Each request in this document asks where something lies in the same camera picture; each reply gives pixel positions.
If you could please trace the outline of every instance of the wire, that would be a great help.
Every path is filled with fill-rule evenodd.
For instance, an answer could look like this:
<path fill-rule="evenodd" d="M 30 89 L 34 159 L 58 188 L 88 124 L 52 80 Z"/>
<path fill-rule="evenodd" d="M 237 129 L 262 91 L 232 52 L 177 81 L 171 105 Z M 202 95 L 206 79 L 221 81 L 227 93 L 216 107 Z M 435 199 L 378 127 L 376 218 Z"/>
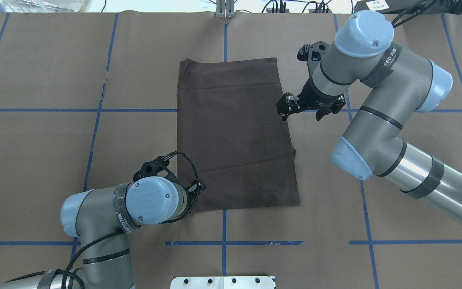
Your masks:
<path fill-rule="evenodd" d="M 265 11 L 266 7 L 268 6 L 268 4 L 270 4 L 272 2 L 272 13 L 274 12 L 274 4 L 273 2 L 275 2 L 277 4 L 277 0 L 270 0 L 268 1 L 266 4 L 265 4 L 265 7 L 263 8 L 263 10 L 261 11 L 262 13 Z"/>
<path fill-rule="evenodd" d="M 318 8 L 318 3 L 316 1 L 309 1 L 309 2 L 306 2 L 306 5 L 304 6 L 304 8 L 302 9 L 302 12 L 301 13 L 304 13 L 304 11 L 306 10 L 306 7 L 308 5 L 310 5 L 311 3 L 315 3 L 315 10 L 317 10 Z"/>
<path fill-rule="evenodd" d="M 393 20 L 393 22 L 392 22 L 393 28 L 396 28 L 396 27 L 398 27 L 398 26 L 400 26 L 400 25 L 406 23 L 407 21 L 409 21 L 409 20 L 415 18 L 416 16 L 422 14 L 424 11 L 426 11 L 426 10 L 429 9 L 431 6 L 433 6 L 434 4 L 436 4 L 437 1 L 438 1 L 438 0 L 433 0 L 433 2 L 431 2 L 431 4 L 429 4 L 428 6 L 423 7 L 421 10 L 416 11 L 416 13 L 414 13 L 414 14 L 411 15 L 411 16 L 409 16 L 408 18 L 402 20 L 402 21 L 399 22 L 399 23 L 396 23 L 395 20 L 399 20 L 400 17 L 402 17 L 402 16 L 400 16 L 400 15 L 401 15 L 402 13 L 404 13 L 404 11 L 406 11 L 407 9 L 409 9 L 409 8 L 411 8 L 411 7 L 405 9 L 404 11 L 402 11 L 402 12 Z M 413 4 L 412 6 L 416 7 L 416 6 L 420 5 L 420 4 L 417 5 L 417 3 L 419 3 L 419 2 L 420 2 L 420 4 L 422 4 L 422 3 L 425 2 L 425 0 L 420 0 L 420 1 L 416 2 L 415 4 Z"/>
<path fill-rule="evenodd" d="M 192 169 L 194 170 L 194 175 L 196 177 L 196 192 L 195 192 L 195 196 L 194 196 L 194 200 L 192 201 L 190 207 L 188 210 L 185 210 L 185 212 L 179 216 L 178 218 L 175 218 L 173 220 L 167 220 L 167 221 L 164 221 L 162 224 L 169 224 L 169 223 L 174 223 L 174 222 L 177 222 L 179 220 L 181 220 L 182 218 L 185 218 L 191 211 L 192 209 L 194 208 L 194 206 L 196 205 L 197 203 L 197 199 L 201 193 L 201 181 L 199 179 L 199 175 L 197 173 L 197 169 L 196 169 L 196 165 L 194 164 L 194 162 L 182 151 L 175 151 L 175 152 L 172 152 L 172 153 L 169 153 L 168 155 L 166 155 L 164 157 L 164 159 L 171 159 L 172 157 L 174 157 L 175 155 L 182 155 L 185 157 L 185 159 L 187 159 L 187 161 L 190 163 L 190 165 L 192 166 Z"/>
<path fill-rule="evenodd" d="M 107 238 L 111 238 L 113 236 L 116 236 L 116 235 L 119 235 L 119 234 L 122 234 L 123 231 L 117 231 L 117 232 L 113 232 L 111 234 L 108 234 L 106 236 L 102 236 L 100 238 L 97 238 L 95 239 L 94 241 L 88 243 L 87 245 L 84 245 L 81 249 L 79 249 L 79 251 L 76 253 L 76 255 L 74 255 L 74 257 L 72 258 L 72 260 L 69 262 L 69 265 L 67 265 L 67 267 L 65 268 L 65 271 L 68 272 L 70 271 L 70 269 L 72 269 L 72 266 L 74 265 L 74 263 L 76 262 L 77 258 L 79 258 L 79 256 L 81 256 L 81 254 L 88 248 L 92 247 L 93 245 L 96 245 L 97 243 L 101 242 L 101 241 L 104 241 L 106 240 Z M 67 283 L 67 274 L 64 274 L 63 278 L 62 278 L 62 287 L 61 289 L 67 289 L 66 288 L 66 283 Z"/>
<path fill-rule="evenodd" d="M 39 276 L 39 275 L 44 275 L 46 273 L 46 271 L 40 271 L 40 272 L 35 272 L 35 273 L 31 273 L 31 274 L 28 274 L 28 275 L 24 275 L 24 276 L 21 276 L 21 277 L 17 277 L 17 278 L 13 278 L 12 280 L 8 280 L 6 281 L 5 283 L 7 282 L 12 282 L 12 281 L 18 281 L 18 280 L 23 280 L 23 279 L 27 279 L 27 278 L 31 278 L 31 277 L 35 277 L 35 276 Z M 81 278 L 70 272 L 70 271 L 64 271 L 64 270 L 60 270 L 60 269 L 57 269 L 55 271 L 55 275 L 56 274 L 63 274 L 64 276 L 71 276 L 72 278 L 74 278 L 74 280 L 77 281 L 77 283 L 79 284 L 79 287 L 81 289 L 85 289 L 85 284 L 83 283 L 83 280 L 81 280 Z"/>

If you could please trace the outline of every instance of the black strap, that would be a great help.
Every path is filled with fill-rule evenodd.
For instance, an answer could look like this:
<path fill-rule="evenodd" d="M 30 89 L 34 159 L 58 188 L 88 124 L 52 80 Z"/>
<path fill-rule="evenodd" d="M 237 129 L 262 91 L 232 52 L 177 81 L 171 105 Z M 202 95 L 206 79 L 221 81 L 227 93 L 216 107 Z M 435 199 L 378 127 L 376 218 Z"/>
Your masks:
<path fill-rule="evenodd" d="M 402 45 L 395 41 L 392 41 L 390 48 L 385 51 L 381 60 L 376 64 L 374 69 L 361 80 L 363 84 L 369 88 L 374 88 L 383 82 L 388 75 L 393 72 L 393 65 L 397 62 L 397 59 L 402 52 Z"/>
<path fill-rule="evenodd" d="M 131 183 L 121 183 L 120 185 L 117 185 L 117 187 L 115 187 L 115 192 L 113 193 L 113 208 L 115 209 L 115 215 L 117 215 L 119 224 L 126 234 L 140 229 L 140 226 L 133 223 L 128 210 L 126 209 L 126 193 L 130 184 Z"/>
<path fill-rule="evenodd" d="M 379 110 L 374 110 L 373 108 L 369 108 L 368 106 L 361 106 L 361 108 L 359 108 L 360 110 L 364 110 L 366 111 L 367 113 L 371 113 L 375 116 L 378 116 L 382 119 L 384 119 L 385 121 L 391 123 L 392 125 L 396 126 L 399 130 L 402 130 L 404 128 L 404 126 L 402 125 L 402 123 L 396 121 L 394 118 L 391 118 L 387 115 L 385 115 L 384 113 L 380 112 Z"/>
<path fill-rule="evenodd" d="M 412 197 L 413 199 L 421 199 L 431 192 L 433 192 L 440 182 L 442 181 L 443 172 L 445 169 L 445 165 L 439 159 L 431 156 L 432 158 L 432 166 L 429 175 L 422 181 L 418 187 L 412 189 L 411 191 L 402 191 L 406 193 L 408 196 Z"/>
<path fill-rule="evenodd" d="M 324 77 L 325 77 L 330 83 L 333 83 L 333 84 L 336 84 L 336 85 L 341 85 L 341 86 L 351 85 L 351 84 L 354 83 L 354 82 L 351 82 L 351 83 L 341 83 L 341 82 L 337 82 L 337 81 L 332 80 L 330 77 L 328 77 L 328 75 L 326 74 L 326 72 L 325 72 L 324 69 L 322 68 L 322 64 L 320 64 L 320 71 L 322 71 L 322 75 L 324 75 Z"/>
<path fill-rule="evenodd" d="M 398 166 L 400 161 L 403 159 L 406 149 L 407 149 L 407 142 L 405 142 L 405 140 L 402 140 L 402 150 L 400 151 L 400 154 L 398 155 L 397 160 L 393 163 L 393 165 L 389 169 L 387 169 L 386 172 L 383 172 L 382 174 L 377 175 L 377 176 L 378 177 L 385 177 L 385 176 L 389 175 L 390 172 L 393 172 L 393 170 Z"/>
<path fill-rule="evenodd" d="M 37 289 L 50 289 L 51 288 L 51 283 L 53 282 L 53 278 L 55 278 L 56 270 L 49 270 L 42 275 L 42 278 L 40 279 Z"/>
<path fill-rule="evenodd" d="M 119 257 L 124 256 L 124 255 L 129 254 L 129 253 L 130 253 L 130 248 L 127 248 L 127 249 L 122 250 L 120 252 L 113 253 L 113 254 L 108 254 L 106 256 L 95 257 L 95 258 L 84 258 L 83 259 L 83 264 L 104 262 L 104 261 L 111 260 L 113 258 L 119 258 Z"/>
<path fill-rule="evenodd" d="M 81 267 L 76 268 L 76 270 L 72 271 L 72 274 L 76 275 L 76 273 L 77 273 L 77 271 L 78 271 L 79 269 L 81 269 Z M 68 283 L 69 283 L 69 286 L 67 287 L 67 289 L 72 289 L 72 284 L 74 284 L 74 281 L 72 280 L 72 277 L 70 278 L 70 280 L 69 280 Z"/>

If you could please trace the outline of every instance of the dark brown cloth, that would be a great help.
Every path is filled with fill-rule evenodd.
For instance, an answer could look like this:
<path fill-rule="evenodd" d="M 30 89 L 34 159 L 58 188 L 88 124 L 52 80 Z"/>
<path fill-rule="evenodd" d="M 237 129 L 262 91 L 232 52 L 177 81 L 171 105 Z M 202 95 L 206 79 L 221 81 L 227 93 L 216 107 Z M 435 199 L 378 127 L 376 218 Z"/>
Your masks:
<path fill-rule="evenodd" d="M 282 94 L 275 58 L 181 62 L 178 150 L 207 186 L 197 210 L 300 205 L 288 124 L 276 114 Z M 182 159 L 178 178 L 194 180 Z"/>

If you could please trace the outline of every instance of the logo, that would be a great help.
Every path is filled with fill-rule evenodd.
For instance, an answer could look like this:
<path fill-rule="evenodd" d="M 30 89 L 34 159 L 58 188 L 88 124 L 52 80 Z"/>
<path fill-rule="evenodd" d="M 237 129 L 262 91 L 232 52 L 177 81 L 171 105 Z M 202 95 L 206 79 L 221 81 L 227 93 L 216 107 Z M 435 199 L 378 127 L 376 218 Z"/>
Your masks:
<path fill-rule="evenodd" d="M 119 222 L 121 223 L 122 228 L 125 230 L 126 234 L 130 233 L 132 230 L 128 222 L 122 217 L 122 214 L 117 214 L 117 218 L 119 218 Z"/>
<path fill-rule="evenodd" d="M 384 66 L 390 66 L 392 63 L 392 60 L 395 60 L 397 57 L 397 48 L 393 48 L 392 51 L 390 52 L 390 55 L 387 57 L 386 61 L 384 62 Z"/>

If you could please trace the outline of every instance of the light blue joint cap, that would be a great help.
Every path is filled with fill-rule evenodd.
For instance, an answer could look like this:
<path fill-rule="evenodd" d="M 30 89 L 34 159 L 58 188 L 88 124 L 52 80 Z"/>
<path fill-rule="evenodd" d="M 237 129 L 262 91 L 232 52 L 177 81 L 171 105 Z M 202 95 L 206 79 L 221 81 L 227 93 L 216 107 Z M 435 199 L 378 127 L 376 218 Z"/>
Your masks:
<path fill-rule="evenodd" d="M 81 207 L 81 203 L 85 197 L 87 197 L 89 192 L 93 190 L 74 194 L 68 197 L 64 204 L 62 205 L 62 210 L 60 210 L 60 222 L 64 227 L 64 232 L 71 236 L 71 237 L 79 237 L 76 232 L 76 218 L 77 212 L 79 211 L 79 207 Z"/>
<path fill-rule="evenodd" d="M 366 58 L 385 52 L 394 35 L 393 26 L 384 15 L 362 10 L 345 22 L 336 33 L 334 44 L 345 55 Z"/>
<path fill-rule="evenodd" d="M 332 151 L 330 159 L 336 166 L 362 181 L 366 181 L 372 175 L 372 170 L 366 161 L 343 136 L 340 137 L 338 144 Z"/>
<path fill-rule="evenodd" d="M 159 176 L 139 179 L 126 194 L 126 208 L 137 224 L 155 225 L 167 221 L 176 212 L 178 203 L 174 184 Z"/>
<path fill-rule="evenodd" d="M 443 68 L 437 66 L 432 60 L 432 81 L 429 93 L 425 98 L 424 103 L 416 109 L 419 113 L 428 113 L 434 110 L 440 102 L 447 98 L 452 89 L 452 75 Z"/>

